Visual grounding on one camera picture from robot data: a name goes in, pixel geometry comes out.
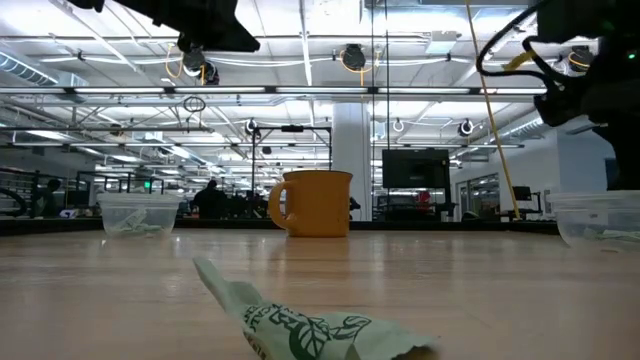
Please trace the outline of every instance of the mug handle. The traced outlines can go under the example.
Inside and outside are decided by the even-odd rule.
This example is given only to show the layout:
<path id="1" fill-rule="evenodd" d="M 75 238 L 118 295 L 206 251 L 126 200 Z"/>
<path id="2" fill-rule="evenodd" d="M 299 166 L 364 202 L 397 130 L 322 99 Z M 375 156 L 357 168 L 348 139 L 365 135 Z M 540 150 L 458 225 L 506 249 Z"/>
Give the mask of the mug handle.
<path id="1" fill-rule="evenodd" d="M 282 191 L 285 189 L 291 189 L 293 187 L 293 182 L 285 181 L 277 184 L 271 189 L 271 194 L 269 194 L 269 216 L 271 216 L 271 220 L 283 229 L 291 229 L 294 224 L 294 220 L 285 219 L 282 216 L 282 212 L 280 212 L 280 197 L 282 195 Z"/>

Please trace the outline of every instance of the ceiling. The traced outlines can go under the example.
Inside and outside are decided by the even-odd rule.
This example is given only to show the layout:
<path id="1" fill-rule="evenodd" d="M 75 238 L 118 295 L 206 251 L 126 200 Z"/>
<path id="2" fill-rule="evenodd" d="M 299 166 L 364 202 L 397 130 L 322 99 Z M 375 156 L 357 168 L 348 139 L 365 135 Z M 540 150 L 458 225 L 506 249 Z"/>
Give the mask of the ceiling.
<path id="1" fill-rule="evenodd" d="M 101 14 L 73 8 L 76 19 L 54 6 L 53 2 L 64 3 L 64 0 L 4 0 L 3 11 L 0 12 L 0 52 L 5 49 L 17 54 L 25 62 L 37 66 L 45 73 L 76 74 L 90 86 L 198 85 L 197 78 L 180 71 L 180 53 L 175 47 L 172 48 L 178 35 L 174 30 L 165 26 L 156 27 L 151 24 L 149 18 L 127 10 L 111 0 L 106 1 L 106 7 Z M 219 71 L 221 86 L 481 86 L 472 63 L 475 50 L 466 19 L 466 9 L 456 2 L 447 0 L 429 2 L 441 6 L 419 6 L 419 2 L 389 0 L 388 17 L 385 21 L 384 11 L 376 8 L 373 12 L 363 12 L 359 0 L 239 0 L 236 16 L 243 26 L 258 38 L 261 49 L 255 53 L 208 53 L 207 57 Z M 480 47 L 519 14 L 527 3 L 522 0 L 499 2 L 500 5 L 493 4 L 495 1 L 473 2 L 480 4 L 471 9 Z M 301 37 L 303 28 L 307 32 L 306 43 Z M 389 31 L 388 39 L 385 38 L 385 28 Z M 105 39 L 112 48 L 109 49 L 97 41 L 91 30 Z M 442 54 L 430 53 L 437 50 L 436 45 L 447 46 L 445 42 L 436 41 L 434 34 L 451 31 L 458 34 L 455 43 L 449 46 L 449 52 L 456 61 L 446 61 Z M 522 33 L 511 34 L 509 41 L 496 49 L 488 61 L 488 66 L 499 69 L 501 64 L 520 54 L 523 51 L 520 41 L 535 32 L 535 21 L 530 21 L 522 27 Z M 372 71 L 364 74 L 362 80 L 360 74 L 347 71 L 339 59 L 333 59 L 333 55 L 340 54 L 348 43 L 361 44 L 369 61 L 368 67 L 374 65 Z M 566 55 L 575 44 L 593 45 L 584 39 L 576 39 L 572 43 L 544 45 L 536 49 L 543 57 L 553 59 L 559 55 Z M 305 61 L 307 47 L 308 61 Z M 380 63 L 372 63 L 376 57 L 379 57 Z M 122 58 L 133 66 L 126 64 Z M 180 73 L 180 76 L 174 78 L 168 73 L 167 68 L 171 74 Z M 488 78 L 487 82 L 489 87 L 499 88 L 541 86 L 536 79 L 523 77 Z M 33 86 L 2 71 L 0 84 Z M 89 99 L 98 102 L 113 100 L 108 96 L 94 96 Z M 151 96 L 149 99 L 158 99 L 158 96 Z M 248 119 L 254 119 L 261 126 L 291 123 L 310 125 L 312 121 L 316 126 L 331 126 L 333 104 L 337 101 L 330 97 L 284 98 L 270 104 L 273 96 L 256 95 L 243 97 L 246 101 L 254 100 L 253 104 L 249 101 L 249 105 L 237 106 L 233 104 L 235 96 L 216 96 L 215 99 L 231 104 L 210 106 L 198 113 L 197 117 L 192 116 L 190 124 L 195 126 L 201 122 L 215 130 L 216 135 L 209 132 L 164 131 L 163 140 L 199 143 L 210 142 L 215 138 L 223 143 L 242 142 L 246 141 L 242 134 Z M 77 113 L 72 117 L 74 107 L 62 106 L 57 103 L 59 99 L 52 96 L 22 94 L 14 96 L 14 100 L 34 107 L 44 104 L 40 110 L 51 114 L 52 117 L 64 122 L 81 118 L 82 126 L 91 127 L 107 127 L 116 123 L 130 126 L 142 121 L 146 127 L 176 127 L 186 125 L 186 119 L 190 116 L 181 106 L 176 106 L 172 112 L 168 106 L 110 105 L 98 108 L 76 104 L 74 107 Z M 175 100 L 175 104 L 180 104 L 182 98 L 177 97 Z M 465 119 L 473 121 L 476 125 L 483 125 L 477 126 L 472 140 L 485 136 L 489 128 L 484 126 L 488 122 L 488 116 L 486 104 L 483 102 L 432 102 L 420 99 L 406 101 L 403 98 L 391 97 L 377 97 L 375 102 L 367 97 L 360 101 L 365 103 L 370 114 L 373 114 L 375 109 L 376 121 L 386 121 L 387 107 L 391 121 L 402 121 L 402 131 L 392 130 L 388 134 L 394 143 L 464 143 L 468 140 L 458 136 L 457 126 Z M 310 116 L 310 104 L 313 105 L 313 119 Z M 502 128 L 531 113 L 533 105 L 529 102 L 494 102 L 492 109 L 498 127 Z M 56 125 L 56 122 L 50 121 L 45 124 Z M 378 140 L 386 141 L 386 133 L 380 134 L 375 130 L 373 133 L 380 135 Z M 99 139 L 111 142 L 134 141 L 130 135 L 127 133 L 125 137 L 114 137 L 106 132 L 81 134 L 91 141 Z M 315 141 L 321 144 L 317 135 L 311 132 L 274 132 L 269 141 Z M 239 159 L 241 155 L 237 150 L 189 149 L 201 159 L 220 165 L 240 165 L 233 162 L 225 163 L 236 157 Z M 328 150 L 320 146 L 297 152 L 291 150 L 274 149 L 273 154 L 260 156 L 280 159 L 328 157 Z M 146 151 L 150 152 L 151 149 L 143 150 L 139 154 L 147 155 L 146 160 L 157 155 L 147 154 Z M 297 165 L 306 166 L 303 162 L 292 163 L 292 166 Z"/>

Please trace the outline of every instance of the white column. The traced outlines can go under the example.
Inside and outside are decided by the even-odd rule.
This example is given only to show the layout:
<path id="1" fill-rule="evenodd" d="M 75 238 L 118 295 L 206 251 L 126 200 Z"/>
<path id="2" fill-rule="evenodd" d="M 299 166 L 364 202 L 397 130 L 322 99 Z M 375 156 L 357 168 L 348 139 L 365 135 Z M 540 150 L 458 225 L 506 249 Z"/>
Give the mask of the white column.
<path id="1" fill-rule="evenodd" d="M 333 170 L 353 175 L 351 197 L 361 211 L 351 213 L 354 221 L 371 221 L 371 142 L 366 103 L 333 105 Z"/>

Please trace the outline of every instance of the desk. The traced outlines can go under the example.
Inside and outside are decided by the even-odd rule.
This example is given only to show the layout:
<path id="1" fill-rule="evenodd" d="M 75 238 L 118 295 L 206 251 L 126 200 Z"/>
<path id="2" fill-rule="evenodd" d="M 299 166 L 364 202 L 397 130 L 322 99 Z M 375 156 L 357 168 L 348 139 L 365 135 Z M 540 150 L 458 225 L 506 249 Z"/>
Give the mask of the desk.
<path id="1" fill-rule="evenodd" d="M 193 256 L 302 312 L 361 312 L 438 337 L 443 360 L 640 359 L 637 257 L 582 257 L 525 233 L 220 229 L 0 238 L 0 358 L 257 360 Z"/>

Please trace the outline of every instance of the person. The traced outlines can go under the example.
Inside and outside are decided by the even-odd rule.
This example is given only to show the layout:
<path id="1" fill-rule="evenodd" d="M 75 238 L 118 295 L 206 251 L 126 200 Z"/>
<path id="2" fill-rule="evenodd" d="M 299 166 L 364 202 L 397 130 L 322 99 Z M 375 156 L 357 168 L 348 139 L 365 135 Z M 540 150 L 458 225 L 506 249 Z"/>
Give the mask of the person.
<path id="1" fill-rule="evenodd" d="M 218 182 L 211 180 L 207 188 L 193 198 L 193 204 L 199 209 L 200 219 L 220 219 L 224 215 L 226 196 L 217 187 Z"/>
<path id="2" fill-rule="evenodd" d="M 40 210 L 37 216 L 55 217 L 58 215 L 58 205 L 53 193 L 56 192 L 62 183 L 58 179 L 51 179 L 47 183 L 47 187 L 38 191 L 36 202 Z"/>

